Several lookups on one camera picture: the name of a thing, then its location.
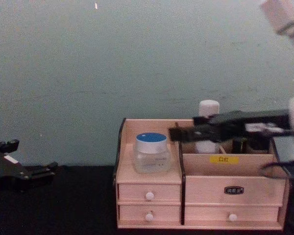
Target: wooden organizer box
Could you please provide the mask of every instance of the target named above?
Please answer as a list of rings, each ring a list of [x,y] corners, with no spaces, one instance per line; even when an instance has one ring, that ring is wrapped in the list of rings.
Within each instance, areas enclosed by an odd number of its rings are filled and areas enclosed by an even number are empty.
[[[278,160],[273,140],[268,152],[248,154],[230,154],[231,141],[220,145],[219,154],[196,154],[194,143],[168,141],[168,172],[135,171],[138,134],[157,132],[170,139],[169,128],[192,124],[191,119],[123,120],[114,171],[118,228],[283,230],[289,181],[259,173],[262,165]],[[271,174],[285,172],[275,169]],[[233,195],[232,190],[240,193]],[[148,213],[151,221],[146,220]],[[236,220],[230,221],[230,215]]]

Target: jar lid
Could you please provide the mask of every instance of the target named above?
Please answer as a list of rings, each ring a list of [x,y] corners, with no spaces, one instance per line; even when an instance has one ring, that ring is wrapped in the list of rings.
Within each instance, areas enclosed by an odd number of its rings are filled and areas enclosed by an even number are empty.
[[[160,133],[142,133],[136,136],[137,151],[157,154],[167,151],[167,137]]]

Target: white bottle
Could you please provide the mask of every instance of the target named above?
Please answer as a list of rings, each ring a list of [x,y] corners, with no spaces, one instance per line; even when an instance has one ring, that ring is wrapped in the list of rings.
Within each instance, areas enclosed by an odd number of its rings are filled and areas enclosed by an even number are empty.
[[[199,103],[199,116],[209,117],[219,113],[220,104],[215,100],[203,100]],[[218,153],[219,144],[212,141],[198,141],[195,143],[197,153]]]
[[[170,169],[171,154],[167,137],[159,133],[142,133],[136,137],[134,165],[138,173],[153,173]]]

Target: black label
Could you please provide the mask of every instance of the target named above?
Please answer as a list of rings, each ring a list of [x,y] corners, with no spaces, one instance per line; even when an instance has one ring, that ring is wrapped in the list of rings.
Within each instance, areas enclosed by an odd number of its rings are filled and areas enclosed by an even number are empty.
[[[239,186],[230,186],[224,188],[225,194],[238,195],[244,193],[244,188]]]

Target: blue lid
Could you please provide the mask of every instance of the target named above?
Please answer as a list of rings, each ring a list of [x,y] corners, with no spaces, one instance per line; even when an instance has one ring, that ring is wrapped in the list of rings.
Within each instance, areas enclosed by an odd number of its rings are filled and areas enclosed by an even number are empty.
[[[166,140],[167,137],[159,133],[142,133],[136,136],[136,139],[143,142],[160,142]]]

